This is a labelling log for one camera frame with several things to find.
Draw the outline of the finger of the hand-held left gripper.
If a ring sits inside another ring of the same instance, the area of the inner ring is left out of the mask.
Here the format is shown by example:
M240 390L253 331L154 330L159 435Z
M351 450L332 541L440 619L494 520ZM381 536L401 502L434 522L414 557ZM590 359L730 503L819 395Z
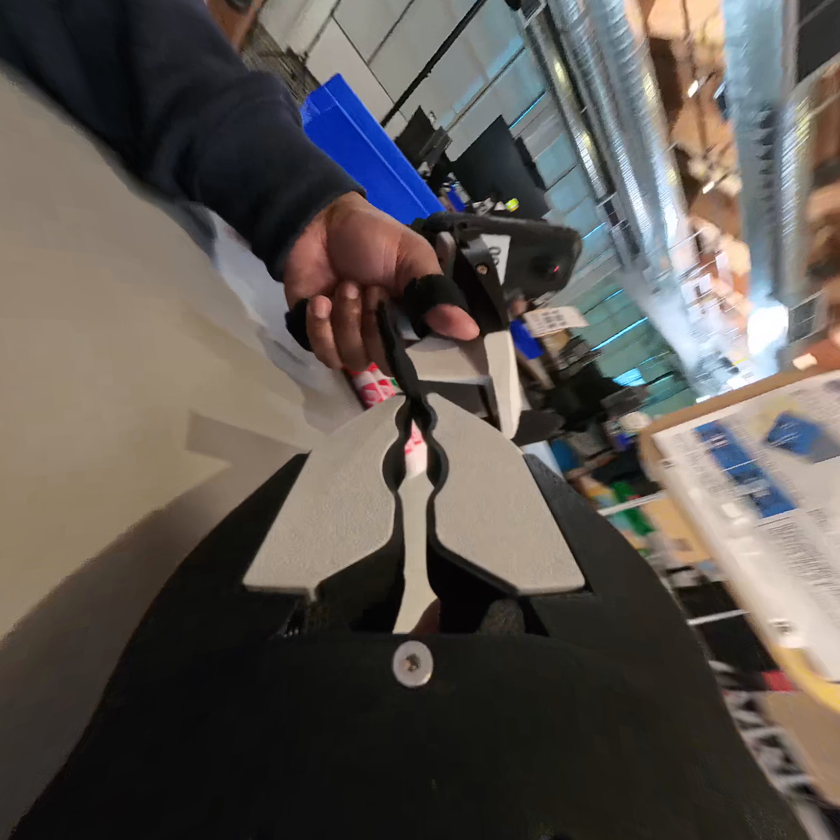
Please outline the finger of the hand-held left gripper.
M516 436L523 400L516 350L508 330L489 332L468 342L428 335L410 343L406 354L423 382L488 386L501 433L508 439Z

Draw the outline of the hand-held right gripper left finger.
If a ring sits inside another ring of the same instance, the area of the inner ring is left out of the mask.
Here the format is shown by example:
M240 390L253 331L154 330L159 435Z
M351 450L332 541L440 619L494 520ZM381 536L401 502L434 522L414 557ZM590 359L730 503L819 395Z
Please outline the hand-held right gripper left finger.
M311 451L245 573L246 588L313 600L322 583L386 546L396 499L383 467L399 445L404 405L393 396Z

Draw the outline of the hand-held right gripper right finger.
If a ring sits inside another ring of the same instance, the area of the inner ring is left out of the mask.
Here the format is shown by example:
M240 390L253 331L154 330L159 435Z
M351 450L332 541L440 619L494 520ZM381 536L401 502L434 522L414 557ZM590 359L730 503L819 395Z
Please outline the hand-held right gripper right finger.
M441 395L427 403L445 458L431 500L440 547L517 595L582 589L584 575L520 449Z

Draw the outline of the red marker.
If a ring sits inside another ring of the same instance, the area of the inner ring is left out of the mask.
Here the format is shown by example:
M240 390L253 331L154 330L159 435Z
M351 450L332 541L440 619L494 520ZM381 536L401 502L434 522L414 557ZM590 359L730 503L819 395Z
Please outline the red marker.
M403 394L396 380L385 374L375 363L361 371L343 369L363 408L369 409ZM427 472L427 444L415 422L404 445L406 478L414 479Z

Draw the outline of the large blue plastic bin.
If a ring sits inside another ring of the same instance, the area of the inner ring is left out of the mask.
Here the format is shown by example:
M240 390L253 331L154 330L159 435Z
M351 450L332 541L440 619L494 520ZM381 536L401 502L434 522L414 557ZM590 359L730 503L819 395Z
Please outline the large blue plastic bin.
M445 210L340 74L308 95L301 120L310 141L357 181L374 207L406 225Z

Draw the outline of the person's left forearm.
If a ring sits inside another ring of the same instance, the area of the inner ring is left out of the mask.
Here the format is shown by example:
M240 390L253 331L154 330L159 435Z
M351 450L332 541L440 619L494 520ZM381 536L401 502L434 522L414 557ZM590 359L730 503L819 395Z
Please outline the person's left forearm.
M305 267L291 252L307 227L358 190L204 2L2 2L1 30L3 63L135 178L220 216L289 286Z

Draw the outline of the person's left hand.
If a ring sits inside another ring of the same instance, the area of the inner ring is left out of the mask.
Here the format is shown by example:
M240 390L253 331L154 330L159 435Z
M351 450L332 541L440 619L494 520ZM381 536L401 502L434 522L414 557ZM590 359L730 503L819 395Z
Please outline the person's left hand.
M289 309L307 303L303 324L316 358L333 370L391 366L377 311L403 297L411 280L440 275L433 247L352 192L305 227L281 263Z

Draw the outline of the small blue bin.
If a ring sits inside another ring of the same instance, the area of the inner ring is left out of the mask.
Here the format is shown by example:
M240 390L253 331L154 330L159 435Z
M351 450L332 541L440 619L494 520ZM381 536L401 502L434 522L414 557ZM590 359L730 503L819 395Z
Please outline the small blue bin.
M510 321L509 327L514 349L528 361L539 359L543 355L543 346L535 339L526 323L520 319Z

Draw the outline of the small printed table sign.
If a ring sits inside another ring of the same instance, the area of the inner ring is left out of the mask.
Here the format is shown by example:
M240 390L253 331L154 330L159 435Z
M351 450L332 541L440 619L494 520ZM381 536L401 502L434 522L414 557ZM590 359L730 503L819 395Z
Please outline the small printed table sign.
M575 307L536 308L526 311L522 319L535 339L590 325Z

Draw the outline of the black computer monitor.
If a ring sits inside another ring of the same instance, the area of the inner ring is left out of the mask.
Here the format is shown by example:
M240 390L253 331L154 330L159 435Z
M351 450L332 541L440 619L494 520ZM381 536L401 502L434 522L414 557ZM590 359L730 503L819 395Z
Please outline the black computer monitor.
M516 201L514 215L528 219L540 219L550 211L536 164L501 115L452 161L450 171L475 203L489 198L504 204Z

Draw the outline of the silver air duct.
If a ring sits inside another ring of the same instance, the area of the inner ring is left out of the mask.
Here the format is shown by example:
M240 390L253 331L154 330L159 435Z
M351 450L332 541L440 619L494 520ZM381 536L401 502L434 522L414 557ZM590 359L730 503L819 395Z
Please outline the silver air duct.
M614 280L717 393L838 368L838 2L551 2Z

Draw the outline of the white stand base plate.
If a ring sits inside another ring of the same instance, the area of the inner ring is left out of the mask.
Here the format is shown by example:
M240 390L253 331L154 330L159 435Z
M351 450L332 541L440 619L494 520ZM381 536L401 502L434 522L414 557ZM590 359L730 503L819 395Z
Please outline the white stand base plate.
M661 417L638 450L787 678L838 713L838 370Z

